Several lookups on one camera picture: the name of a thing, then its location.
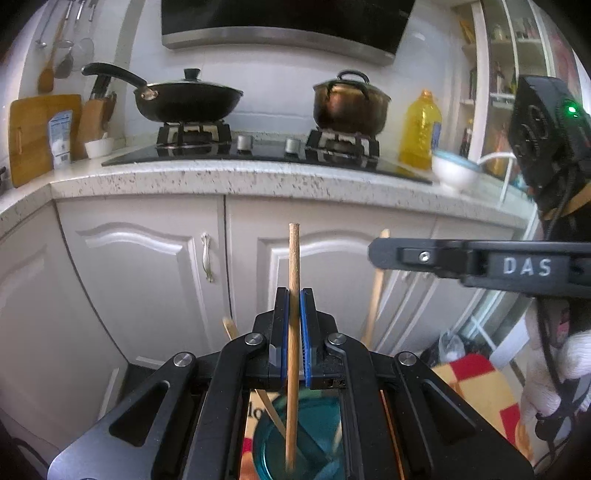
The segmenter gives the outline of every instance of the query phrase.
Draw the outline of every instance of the cutting board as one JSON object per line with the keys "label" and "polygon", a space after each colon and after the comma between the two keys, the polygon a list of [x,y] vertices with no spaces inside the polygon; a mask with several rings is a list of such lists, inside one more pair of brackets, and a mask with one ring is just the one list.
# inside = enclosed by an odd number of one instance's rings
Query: cutting board
{"label": "cutting board", "polygon": [[80,95],[41,95],[15,100],[10,106],[8,152],[15,187],[53,169],[47,123],[59,112],[72,110],[70,141],[76,139],[82,99]]}

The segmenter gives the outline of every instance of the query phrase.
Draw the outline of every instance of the white bowl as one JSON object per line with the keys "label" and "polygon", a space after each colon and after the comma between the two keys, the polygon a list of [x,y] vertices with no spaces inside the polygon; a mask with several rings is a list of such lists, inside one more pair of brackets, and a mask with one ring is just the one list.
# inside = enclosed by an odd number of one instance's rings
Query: white bowl
{"label": "white bowl", "polygon": [[104,157],[113,151],[115,139],[112,137],[93,140],[84,144],[88,158]]}
{"label": "white bowl", "polygon": [[443,150],[433,150],[431,165],[442,188],[451,192],[469,190],[482,171],[479,165],[467,158]]}

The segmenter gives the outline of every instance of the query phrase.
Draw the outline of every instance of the yellow oil bottle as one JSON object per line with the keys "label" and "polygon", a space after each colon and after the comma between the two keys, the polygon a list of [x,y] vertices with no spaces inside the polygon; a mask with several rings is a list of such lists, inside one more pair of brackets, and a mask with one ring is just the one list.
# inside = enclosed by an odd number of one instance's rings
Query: yellow oil bottle
{"label": "yellow oil bottle", "polygon": [[408,107],[399,161],[421,170],[431,170],[431,151],[437,148],[441,134],[441,112],[433,94],[423,90]]}

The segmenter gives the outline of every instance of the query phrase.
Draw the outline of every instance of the black glass cooktop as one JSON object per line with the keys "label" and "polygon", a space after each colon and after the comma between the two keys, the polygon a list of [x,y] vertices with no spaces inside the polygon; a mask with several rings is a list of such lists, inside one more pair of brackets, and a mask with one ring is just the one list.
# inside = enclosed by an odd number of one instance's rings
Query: black glass cooktop
{"label": "black glass cooktop", "polygon": [[279,161],[368,171],[431,184],[431,180],[427,176],[410,171],[404,165],[398,163],[366,156],[352,158],[344,154],[330,153],[321,148],[307,148],[303,142],[295,154],[285,153],[285,143],[281,141],[254,141],[248,151],[238,150],[236,141],[226,144],[196,145],[180,148],[163,148],[153,145],[111,158],[103,162],[102,165],[106,167],[109,165],[168,160]]}

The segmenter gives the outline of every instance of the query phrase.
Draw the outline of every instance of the stove burner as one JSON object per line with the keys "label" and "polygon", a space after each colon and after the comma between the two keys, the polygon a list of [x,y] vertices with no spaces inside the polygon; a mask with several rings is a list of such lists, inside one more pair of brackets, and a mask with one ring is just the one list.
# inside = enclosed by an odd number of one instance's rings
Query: stove burner
{"label": "stove burner", "polygon": [[157,150],[198,148],[206,153],[208,145],[230,144],[230,125],[223,121],[211,124],[164,124],[158,131]]}
{"label": "stove burner", "polygon": [[362,157],[365,153],[363,145],[354,144],[349,140],[337,140],[328,138],[324,144],[326,150],[334,151],[335,153],[344,153],[354,157]]}
{"label": "stove burner", "polygon": [[308,136],[306,158],[374,170],[379,159],[379,142],[374,137],[360,133],[344,134],[317,127]]}

